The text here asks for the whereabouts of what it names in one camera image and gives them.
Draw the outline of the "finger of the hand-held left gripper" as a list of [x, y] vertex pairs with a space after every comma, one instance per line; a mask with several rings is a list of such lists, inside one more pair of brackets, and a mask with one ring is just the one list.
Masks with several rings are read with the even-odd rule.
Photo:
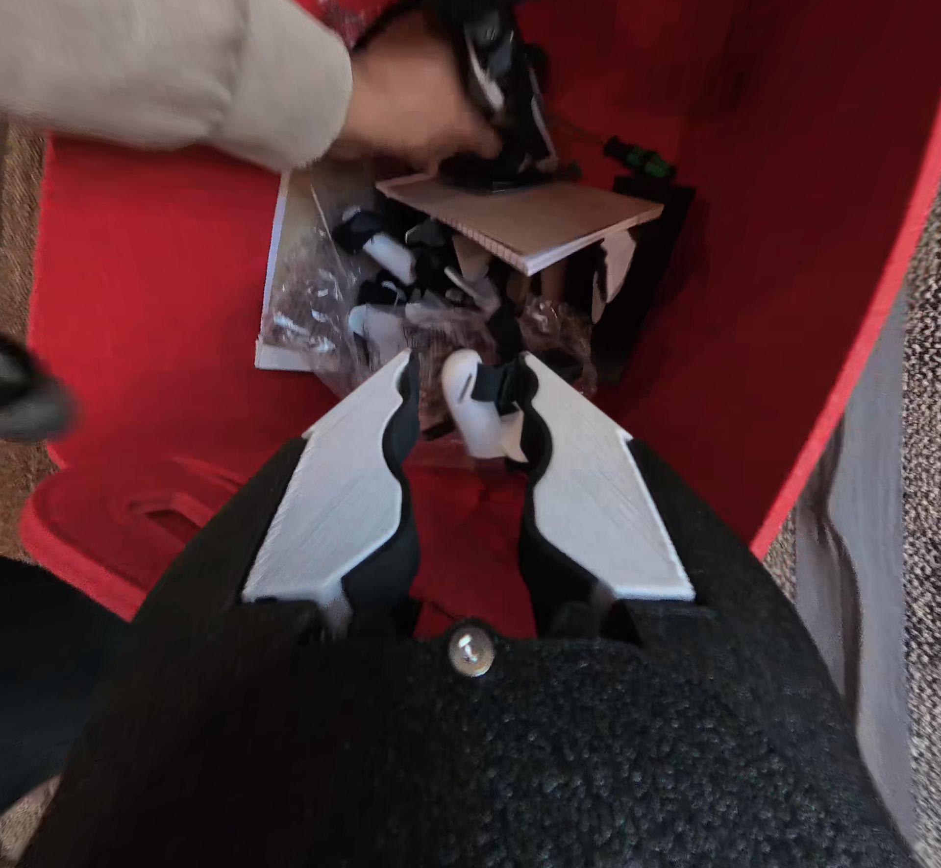
[[664, 211], [662, 203], [564, 180], [477, 193], [413, 175], [380, 180], [377, 192], [452, 228], [527, 276], [653, 222]]

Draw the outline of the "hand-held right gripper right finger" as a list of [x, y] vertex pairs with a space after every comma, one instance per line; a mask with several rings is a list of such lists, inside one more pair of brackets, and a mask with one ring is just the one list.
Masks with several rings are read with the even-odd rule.
[[619, 603], [694, 603], [633, 438], [534, 355], [515, 385], [528, 465], [518, 560], [536, 629], [571, 604], [603, 629]]

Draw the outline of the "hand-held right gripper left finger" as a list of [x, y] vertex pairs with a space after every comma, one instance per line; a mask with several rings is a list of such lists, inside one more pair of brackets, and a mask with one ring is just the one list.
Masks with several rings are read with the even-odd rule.
[[420, 543], [404, 463], [419, 437], [419, 372], [400, 353], [305, 431], [241, 603], [311, 603], [323, 627], [415, 625]]

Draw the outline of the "pile of black white parts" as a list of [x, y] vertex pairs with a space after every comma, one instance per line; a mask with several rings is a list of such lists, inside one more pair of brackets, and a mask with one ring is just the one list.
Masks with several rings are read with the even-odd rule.
[[402, 237], [383, 213], [349, 209], [331, 234], [318, 296], [321, 378], [339, 395], [409, 348], [420, 361], [420, 411], [447, 415], [448, 357], [476, 351], [488, 366], [528, 350], [586, 397], [597, 387], [592, 321], [572, 298], [547, 298], [528, 277], [432, 218]]

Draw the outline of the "white black plastic part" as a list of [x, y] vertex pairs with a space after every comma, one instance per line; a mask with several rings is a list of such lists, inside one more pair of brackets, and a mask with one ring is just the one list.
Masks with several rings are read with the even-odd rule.
[[469, 457], [502, 459], [525, 472], [544, 467], [549, 443], [528, 402], [540, 385], [550, 382], [568, 385], [527, 351], [500, 366], [486, 365], [472, 349], [447, 357], [441, 368], [442, 392]]

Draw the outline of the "red fabric basket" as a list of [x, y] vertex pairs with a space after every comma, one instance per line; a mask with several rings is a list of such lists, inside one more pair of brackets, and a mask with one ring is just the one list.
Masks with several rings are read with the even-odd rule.
[[[757, 556], [829, 439], [939, 180], [940, 0], [535, 0], [565, 122], [695, 189], [604, 411]], [[254, 367], [278, 177], [55, 137], [30, 343], [77, 395], [31, 556], [129, 619], [198, 521], [333, 400]]]

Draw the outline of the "person's left forearm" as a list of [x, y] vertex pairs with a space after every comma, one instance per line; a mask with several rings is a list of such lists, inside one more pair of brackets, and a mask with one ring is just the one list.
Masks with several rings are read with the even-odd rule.
[[2, 113], [58, 133], [297, 169], [351, 94], [343, 41], [294, 0], [1, 0]]

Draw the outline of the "person's left hand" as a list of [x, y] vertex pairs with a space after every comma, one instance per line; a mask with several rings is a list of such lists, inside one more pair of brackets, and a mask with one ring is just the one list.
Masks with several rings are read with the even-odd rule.
[[347, 118], [336, 160], [388, 158], [435, 171], [457, 154], [499, 156], [499, 134], [471, 103], [453, 45], [420, 11], [392, 19], [351, 54]]

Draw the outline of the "small green black part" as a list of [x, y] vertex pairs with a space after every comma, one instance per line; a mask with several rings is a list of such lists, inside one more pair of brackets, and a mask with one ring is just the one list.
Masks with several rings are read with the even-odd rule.
[[617, 135], [602, 141], [602, 153], [636, 176], [670, 182], [676, 178], [676, 166], [654, 149], [629, 143]]

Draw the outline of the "black box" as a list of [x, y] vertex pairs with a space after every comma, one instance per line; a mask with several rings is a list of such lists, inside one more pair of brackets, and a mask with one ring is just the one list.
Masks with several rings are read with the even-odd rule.
[[673, 179], [636, 172], [614, 179], [613, 190], [661, 204], [660, 217], [600, 244], [594, 273], [592, 361], [597, 380], [618, 385], [687, 222], [696, 190]]

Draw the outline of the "clear plastic bag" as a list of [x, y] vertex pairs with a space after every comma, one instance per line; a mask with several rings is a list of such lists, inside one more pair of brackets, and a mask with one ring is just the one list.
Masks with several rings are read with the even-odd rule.
[[311, 374], [338, 398], [417, 347], [418, 329], [445, 307], [338, 249], [317, 212], [284, 217], [270, 254], [254, 367]]

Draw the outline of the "grey cloth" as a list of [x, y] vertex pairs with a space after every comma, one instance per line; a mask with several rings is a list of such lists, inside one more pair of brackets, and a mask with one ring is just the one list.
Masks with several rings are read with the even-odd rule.
[[765, 558], [918, 866], [940, 864], [940, 197]]

